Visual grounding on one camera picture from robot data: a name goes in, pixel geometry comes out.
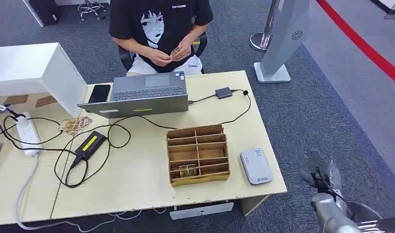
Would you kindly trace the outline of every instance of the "light wood tabletop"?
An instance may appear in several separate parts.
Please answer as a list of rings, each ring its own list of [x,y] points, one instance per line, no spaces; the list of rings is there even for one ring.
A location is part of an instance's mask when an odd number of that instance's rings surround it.
[[[36,100],[48,96],[47,93],[29,95],[26,103],[16,104],[15,112],[27,111],[32,117],[47,117],[61,122],[70,118],[70,115],[60,106],[53,103],[39,108],[35,108]],[[0,104],[6,97],[0,97]],[[7,114],[0,114],[0,122]],[[45,120],[33,120],[36,130],[42,141],[52,138],[58,133],[58,125]],[[14,124],[13,120],[8,120],[7,126]],[[18,138],[16,127],[9,130],[9,133]],[[62,134],[57,139],[45,143],[44,148],[60,148],[71,139],[71,136]],[[15,201],[22,185],[26,182],[31,173],[35,159],[26,156],[22,151],[16,149],[4,135],[0,135],[0,224],[14,223]],[[22,221],[36,221],[49,219],[55,198],[59,188],[59,181],[53,173],[54,163],[59,152],[45,151],[39,157],[39,166],[23,195],[20,206],[20,219]],[[58,173],[62,174],[64,166],[58,166]]]
[[[88,86],[86,102],[93,87],[94,85]],[[112,148],[109,160],[103,169],[81,186],[70,189],[62,185],[51,217],[65,218],[234,199],[242,200],[243,212],[247,216],[269,195],[286,192],[282,174],[246,73],[236,71],[188,76],[186,87],[189,100],[212,95],[216,89],[223,87],[249,91],[252,100],[251,109],[236,122],[223,125],[228,139],[229,179],[172,187],[167,170],[168,157],[165,142],[167,130],[158,128],[139,117],[133,117],[119,123],[131,132],[129,144],[121,149]],[[214,97],[190,105],[187,112],[146,117],[164,126],[188,128],[232,120],[244,112],[248,105],[248,98],[242,92],[235,92],[232,97],[226,99],[218,100]],[[86,111],[82,111],[81,116],[89,116],[93,119],[94,122],[88,129],[116,121]],[[105,127],[97,131],[106,135],[107,130],[108,128]],[[72,149],[78,147],[88,135],[89,133],[76,138]],[[111,130],[110,140],[115,145],[121,145],[127,139],[128,135],[122,129],[116,127]],[[272,182],[256,186],[248,182],[239,155],[243,150],[252,148],[264,150],[273,172]],[[106,158],[107,151],[108,143],[105,142],[90,158],[88,174],[92,174],[99,168]],[[67,169],[72,160],[72,157],[68,159]],[[81,163],[72,172],[70,182],[78,181],[83,171],[84,163]],[[52,178],[48,176],[40,179],[54,186],[57,182]]]

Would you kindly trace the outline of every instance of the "black power brick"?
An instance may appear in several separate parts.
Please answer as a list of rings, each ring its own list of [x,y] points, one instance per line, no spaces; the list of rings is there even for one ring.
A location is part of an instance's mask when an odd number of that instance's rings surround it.
[[[88,161],[106,140],[106,137],[97,131],[93,131],[87,139],[75,150],[76,156],[71,168],[76,167],[82,160]]]

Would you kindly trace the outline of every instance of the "white power strip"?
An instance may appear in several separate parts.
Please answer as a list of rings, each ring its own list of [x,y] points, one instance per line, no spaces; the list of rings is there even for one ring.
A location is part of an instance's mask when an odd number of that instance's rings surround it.
[[[36,128],[33,124],[33,120],[28,120],[31,118],[30,114],[27,112],[23,112],[23,115],[25,117],[18,117],[17,118],[17,123],[16,123],[16,128],[17,132],[19,133],[19,138],[23,142],[28,142],[28,143],[40,143],[40,138],[39,135],[37,134]],[[23,148],[42,148],[42,145],[30,145],[30,144],[25,144],[22,143]],[[35,156],[40,154],[42,151],[41,150],[24,150],[25,154],[27,156]]]

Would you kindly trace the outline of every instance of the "hand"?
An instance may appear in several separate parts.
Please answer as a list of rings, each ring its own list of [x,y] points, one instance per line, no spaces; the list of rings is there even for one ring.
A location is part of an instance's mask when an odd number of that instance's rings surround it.
[[[172,57],[166,53],[150,48],[145,54],[145,57],[149,58],[155,65],[164,67],[172,62]]]
[[[173,61],[178,62],[183,60],[184,58],[188,57],[191,53],[192,50],[190,49],[190,46],[193,44],[193,41],[190,41],[189,38],[185,37],[178,45],[180,50],[173,55]]]

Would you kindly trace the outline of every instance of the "cardboard compartment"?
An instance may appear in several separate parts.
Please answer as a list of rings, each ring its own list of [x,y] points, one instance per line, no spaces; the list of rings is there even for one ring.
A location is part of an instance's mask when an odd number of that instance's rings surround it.
[[[199,158],[227,157],[225,155],[226,142],[198,144]]]
[[[228,146],[221,125],[169,131],[166,139],[172,186],[229,177]],[[192,172],[179,168],[186,165],[194,165]]]
[[[196,166],[199,165],[199,161],[196,160],[184,160],[184,161],[171,161],[169,162],[169,170],[170,171],[178,171],[179,166],[184,166],[184,165],[189,165],[189,164],[196,164]]]
[[[197,137],[197,143],[226,142],[226,136],[223,133],[204,135]]]
[[[191,145],[196,144],[197,140],[195,137],[185,137],[185,138],[173,138],[168,139],[167,144],[169,146],[178,146],[178,145]]]
[[[228,172],[229,164],[215,164],[200,168],[201,175],[214,174],[220,172]]]
[[[198,159],[196,145],[169,146],[169,161]]]
[[[228,157],[220,157],[220,158],[210,158],[210,159],[200,159],[200,166],[214,165],[214,164],[223,164],[229,161]]]
[[[195,130],[196,130],[196,136],[223,133],[222,125],[209,125],[204,127],[198,127],[195,128]]]
[[[183,137],[194,137],[196,136],[196,132],[194,128],[182,129],[182,130],[173,130],[167,132],[167,138],[183,138]]]

